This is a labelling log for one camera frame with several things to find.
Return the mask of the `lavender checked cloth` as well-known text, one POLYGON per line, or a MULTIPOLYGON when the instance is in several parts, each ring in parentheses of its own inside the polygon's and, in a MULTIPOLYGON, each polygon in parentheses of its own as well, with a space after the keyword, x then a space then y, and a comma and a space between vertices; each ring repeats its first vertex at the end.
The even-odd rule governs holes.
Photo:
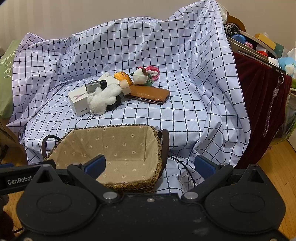
POLYGON ((8 126, 24 145, 30 164, 41 160, 48 135, 76 128, 149 125, 169 132, 168 162, 156 190, 182 193, 201 176, 202 155, 236 166, 250 139, 250 123, 216 1, 198 1, 167 20, 125 18, 62 39, 26 34, 15 52, 13 113, 8 126), (68 94, 100 77, 116 77, 122 91, 138 87, 107 110, 102 90, 86 99, 89 112, 77 116, 68 94))

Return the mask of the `brown leather wallet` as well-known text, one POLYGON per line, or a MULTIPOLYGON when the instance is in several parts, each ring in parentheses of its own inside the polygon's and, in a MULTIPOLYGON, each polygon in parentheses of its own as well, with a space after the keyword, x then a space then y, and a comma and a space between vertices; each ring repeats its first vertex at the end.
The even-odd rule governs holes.
POLYGON ((162 105, 170 97, 170 91, 145 85, 131 85, 131 93, 125 95, 126 98, 138 101, 162 105))

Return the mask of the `white fluffy plush toy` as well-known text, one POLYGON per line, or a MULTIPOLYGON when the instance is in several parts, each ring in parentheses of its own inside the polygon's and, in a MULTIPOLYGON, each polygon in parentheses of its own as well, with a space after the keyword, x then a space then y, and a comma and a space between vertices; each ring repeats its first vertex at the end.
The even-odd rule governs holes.
POLYGON ((109 84, 104 90, 99 87, 93 95, 88 96, 87 103, 90 112, 98 115, 114 110, 121 104, 121 87, 116 83, 109 84))

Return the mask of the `white round plush doll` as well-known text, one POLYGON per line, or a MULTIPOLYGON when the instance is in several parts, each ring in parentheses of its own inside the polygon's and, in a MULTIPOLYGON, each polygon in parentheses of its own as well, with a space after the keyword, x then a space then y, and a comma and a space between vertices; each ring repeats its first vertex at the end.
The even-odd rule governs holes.
POLYGON ((138 68, 135 72, 131 74, 133 78, 133 83, 136 85, 145 85, 145 86, 152 86, 153 81, 151 75, 144 69, 138 68))

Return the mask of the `woven basket with liner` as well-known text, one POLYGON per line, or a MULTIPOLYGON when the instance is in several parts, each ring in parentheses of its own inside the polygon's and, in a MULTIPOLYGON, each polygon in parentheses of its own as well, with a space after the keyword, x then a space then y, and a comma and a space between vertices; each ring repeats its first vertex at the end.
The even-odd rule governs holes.
POLYGON ((102 155, 106 168, 96 181, 115 191, 150 193, 167 164, 169 144, 169 132, 153 126, 96 126, 71 130, 62 138, 46 136, 42 156, 66 168, 102 155))

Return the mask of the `green cushion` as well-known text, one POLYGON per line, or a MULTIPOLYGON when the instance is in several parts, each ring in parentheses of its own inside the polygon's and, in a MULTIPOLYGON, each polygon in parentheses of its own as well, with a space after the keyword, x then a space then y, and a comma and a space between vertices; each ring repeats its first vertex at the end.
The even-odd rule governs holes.
POLYGON ((13 93, 12 93, 12 75, 16 50, 20 41, 13 40, 6 52, 1 57, 0 72, 0 98, 1 98, 1 118, 10 118, 13 113, 13 93))

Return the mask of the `black silver rectangular device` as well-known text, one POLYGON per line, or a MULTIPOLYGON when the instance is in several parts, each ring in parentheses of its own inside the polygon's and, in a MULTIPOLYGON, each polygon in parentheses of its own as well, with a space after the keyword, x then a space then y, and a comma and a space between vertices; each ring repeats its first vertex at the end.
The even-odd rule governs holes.
POLYGON ((95 90, 98 87, 101 90, 104 90, 107 87, 107 81, 104 79, 104 80, 95 81, 95 82, 92 82, 92 83, 89 83, 89 84, 86 84, 85 85, 85 89, 86 89, 86 92, 87 93, 93 93, 93 92, 95 92, 95 90))

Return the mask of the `pink white knitted cloth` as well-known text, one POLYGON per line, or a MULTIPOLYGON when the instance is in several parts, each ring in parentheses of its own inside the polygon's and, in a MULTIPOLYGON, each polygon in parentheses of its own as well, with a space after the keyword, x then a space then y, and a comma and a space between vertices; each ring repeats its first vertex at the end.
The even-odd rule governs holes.
POLYGON ((159 68, 149 65, 144 67, 144 69, 151 75, 152 81, 156 81, 159 79, 159 75, 160 75, 159 68))

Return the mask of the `beige tape roll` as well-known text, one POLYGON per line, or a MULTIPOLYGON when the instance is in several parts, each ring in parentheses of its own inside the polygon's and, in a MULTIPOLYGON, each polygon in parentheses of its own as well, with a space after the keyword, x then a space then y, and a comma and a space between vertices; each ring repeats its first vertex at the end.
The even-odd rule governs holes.
POLYGON ((120 82, 119 82, 119 86, 121 87, 121 89, 122 89, 122 93, 123 93, 123 95, 128 95, 128 94, 130 94, 132 91, 131 91, 131 88, 130 88, 130 85, 129 85, 129 83, 128 83, 128 81, 126 80, 126 79, 124 79, 124 80, 121 80, 120 82))

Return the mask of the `white packaged cotton pad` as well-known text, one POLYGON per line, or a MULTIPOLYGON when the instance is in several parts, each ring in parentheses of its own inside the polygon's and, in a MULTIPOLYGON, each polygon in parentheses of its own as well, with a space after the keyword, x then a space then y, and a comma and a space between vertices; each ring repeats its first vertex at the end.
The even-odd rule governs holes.
POLYGON ((110 76, 109 72, 103 73, 98 80, 99 81, 105 80, 109 76, 110 76))

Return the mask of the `white vivo phone box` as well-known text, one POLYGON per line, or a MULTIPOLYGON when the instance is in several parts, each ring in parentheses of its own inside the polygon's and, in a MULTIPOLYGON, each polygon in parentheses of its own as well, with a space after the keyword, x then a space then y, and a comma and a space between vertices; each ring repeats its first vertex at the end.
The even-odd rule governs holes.
MULTIPOLYGON (((107 77, 105 80, 107 81, 107 86, 111 83, 116 83, 119 85, 119 80, 117 80, 112 76, 107 77)), ((68 92, 68 98, 69 98, 70 104, 72 106, 72 109, 74 110, 74 113, 77 116, 82 116, 90 111, 90 108, 87 103, 87 98, 88 96, 93 95, 94 92, 87 93, 85 89, 85 85, 82 85, 81 87, 78 87, 68 92)))

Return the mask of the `cluttered shelf tray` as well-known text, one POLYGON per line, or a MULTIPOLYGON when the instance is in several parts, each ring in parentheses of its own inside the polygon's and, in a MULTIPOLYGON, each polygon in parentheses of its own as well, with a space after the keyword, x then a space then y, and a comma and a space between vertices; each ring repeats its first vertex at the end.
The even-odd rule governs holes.
POLYGON ((229 13, 223 16, 223 22, 234 53, 257 60, 295 79, 295 48, 288 50, 272 41, 267 33, 250 35, 243 22, 229 13))

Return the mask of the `dark red velvet cloth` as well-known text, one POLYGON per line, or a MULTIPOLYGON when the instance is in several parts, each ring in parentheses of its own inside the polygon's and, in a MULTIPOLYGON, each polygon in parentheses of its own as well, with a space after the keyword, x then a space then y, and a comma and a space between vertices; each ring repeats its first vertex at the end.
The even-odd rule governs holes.
POLYGON ((238 53, 234 53, 234 59, 251 128, 249 144, 236 165, 237 169, 245 169, 249 164, 260 160, 284 123, 292 78, 288 75, 281 77, 280 72, 238 53), (279 80, 283 83, 274 99, 269 128, 265 135, 268 108, 279 80))

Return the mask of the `orange pouch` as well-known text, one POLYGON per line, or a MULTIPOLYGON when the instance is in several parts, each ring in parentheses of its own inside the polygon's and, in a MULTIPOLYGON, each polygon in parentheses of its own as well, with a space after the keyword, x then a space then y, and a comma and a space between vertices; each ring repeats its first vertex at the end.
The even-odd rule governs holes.
POLYGON ((114 73, 113 77, 119 81, 126 80, 129 86, 133 85, 130 76, 123 71, 114 73))

